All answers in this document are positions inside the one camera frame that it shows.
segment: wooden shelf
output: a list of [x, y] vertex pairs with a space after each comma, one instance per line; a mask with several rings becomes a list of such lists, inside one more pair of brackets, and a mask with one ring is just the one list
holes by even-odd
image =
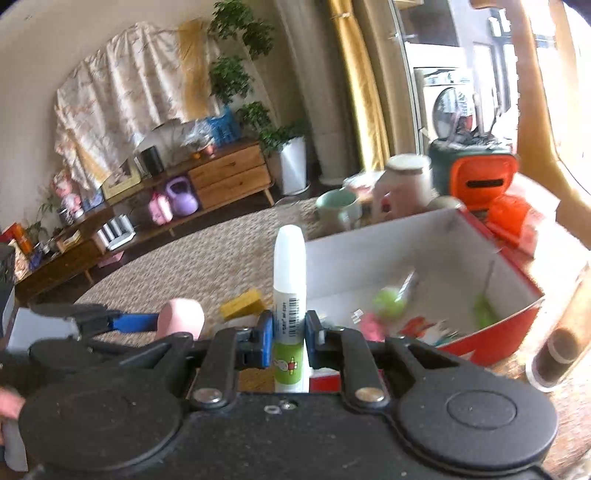
[[108, 251], [101, 258], [101, 261], [108, 260], [109, 258], [113, 257], [114, 255], [124, 252], [125, 250], [133, 247], [134, 245], [139, 245], [139, 244], [145, 242], [146, 240], [149, 240], [149, 239], [151, 239], [157, 235], [160, 235], [164, 232], [173, 230], [175, 227], [182, 225], [186, 222], [190, 222], [191, 220], [201, 217], [202, 215], [206, 215], [207, 213], [213, 212], [214, 210], [218, 210], [219, 208], [225, 207], [226, 205], [230, 205], [231, 203], [237, 202], [238, 200], [245, 199], [246, 197], [249, 197], [250, 195], [254, 195], [255, 193], [263, 192], [266, 188], [268, 188], [268, 186], [258, 188], [255, 190], [251, 190], [250, 192], [246, 192], [243, 195], [240, 195], [239, 197], [233, 198], [232, 200], [229, 200], [227, 202], [220, 203], [219, 205], [216, 205], [214, 207], [211, 207], [208, 209], [203, 209], [203, 210], [198, 210], [197, 212], [195, 212], [192, 215], [188, 215], [186, 217], [174, 219], [172, 222], [166, 223], [165, 225], [154, 226], [153, 228], [151, 228], [149, 230], [139, 231], [136, 233], [134, 239], [131, 242], [127, 242], [126, 244], [121, 245], [119, 248], [116, 248], [115, 250]]
[[254, 140], [240, 140], [236, 143], [220, 147], [213, 153], [213, 155], [202, 157], [198, 160], [189, 158], [188, 160], [184, 160], [181, 163], [167, 168], [160, 175], [143, 179], [137, 185], [134, 185], [133, 187], [128, 188], [117, 195], [114, 195], [92, 210], [85, 212], [84, 215], [76, 220], [74, 225], [70, 225], [69, 227], [65, 228], [57, 238], [68, 238], [69, 236], [72, 236], [77, 230], [81, 230], [80, 233], [82, 234], [82, 238], [87, 239], [92, 236], [95, 233], [95, 230], [98, 230], [103, 223], [107, 222], [114, 216], [113, 207], [118, 203], [122, 203], [145, 190], [151, 190], [159, 185], [162, 185], [174, 177], [184, 175], [194, 168], [205, 165], [218, 158], [236, 153], [240, 150], [243, 150], [244, 148], [257, 145], [257, 143], [258, 142]]

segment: potted plant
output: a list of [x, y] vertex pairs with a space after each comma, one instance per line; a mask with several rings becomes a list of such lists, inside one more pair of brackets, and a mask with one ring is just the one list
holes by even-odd
[[[262, 19], [255, 19], [251, 8], [242, 0], [223, 0], [215, 4], [209, 32], [220, 39], [232, 38], [243, 48], [254, 65], [260, 56], [269, 55], [273, 48], [273, 27]], [[306, 142], [294, 125], [279, 125], [271, 99], [254, 65], [251, 77], [244, 70], [239, 56], [221, 55], [212, 64], [210, 79], [212, 93], [225, 105], [236, 95], [246, 98], [252, 82], [261, 85], [268, 108], [260, 101], [244, 104], [237, 116], [245, 132], [257, 138], [268, 160], [271, 174], [278, 181], [283, 195], [303, 191], [306, 179]]]
[[[48, 213], [56, 212], [60, 206], [60, 199], [57, 197], [55, 192], [53, 192], [51, 189], [47, 189], [39, 210], [37, 210], [35, 221], [25, 229], [27, 231], [29, 240], [33, 243], [33, 245], [36, 245], [39, 243], [39, 241], [43, 241], [45, 243], [49, 240], [49, 233], [47, 232], [47, 228], [42, 225], [42, 221]], [[39, 238], [41, 233], [43, 233], [47, 238]]]

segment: bottle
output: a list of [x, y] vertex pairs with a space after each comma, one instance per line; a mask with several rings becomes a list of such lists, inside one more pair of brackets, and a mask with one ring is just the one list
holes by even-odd
[[275, 241], [273, 304], [275, 391], [308, 391], [309, 367], [304, 351], [306, 244], [295, 225], [281, 227]]
[[25, 255], [31, 255], [33, 253], [33, 244], [29, 240], [27, 231], [22, 227], [20, 223], [15, 223], [11, 226], [12, 236], [17, 241], [22, 253]]
[[550, 392], [562, 383], [591, 348], [590, 319], [591, 270], [587, 270], [562, 318], [525, 365], [531, 385]]

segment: yellow sponge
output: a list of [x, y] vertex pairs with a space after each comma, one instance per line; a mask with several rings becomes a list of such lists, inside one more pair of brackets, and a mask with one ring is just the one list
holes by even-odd
[[239, 297], [224, 303], [220, 307], [220, 313], [224, 321], [227, 322], [246, 315], [260, 315], [265, 308], [261, 294], [252, 288]]

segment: toy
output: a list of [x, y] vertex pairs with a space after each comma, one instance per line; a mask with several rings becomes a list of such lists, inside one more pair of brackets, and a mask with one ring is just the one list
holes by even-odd
[[377, 314], [384, 319], [400, 317], [408, 306], [416, 282], [416, 270], [409, 268], [399, 281], [382, 288], [374, 298]]
[[246, 315], [260, 315], [263, 310], [265, 310], [265, 304], [261, 294], [254, 288], [220, 307], [220, 313], [226, 322]]
[[377, 315], [371, 312], [361, 317], [358, 328], [368, 342], [383, 342], [388, 336]]
[[67, 170], [62, 170], [53, 177], [53, 186], [57, 196], [61, 199], [61, 206], [66, 209], [73, 218], [84, 214], [82, 209], [82, 198], [74, 193], [74, 183]]
[[191, 184], [186, 177], [170, 180], [166, 184], [166, 195], [170, 199], [174, 214], [179, 217], [192, 215], [199, 208], [199, 203], [195, 195], [192, 194]]
[[178, 332], [189, 332], [199, 338], [204, 323], [205, 315], [197, 300], [172, 299], [160, 310], [155, 339]]
[[152, 221], [156, 225], [164, 225], [173, 219], [173, 211], [168, 197], [162, 193], [154, 192], [148, 204]]

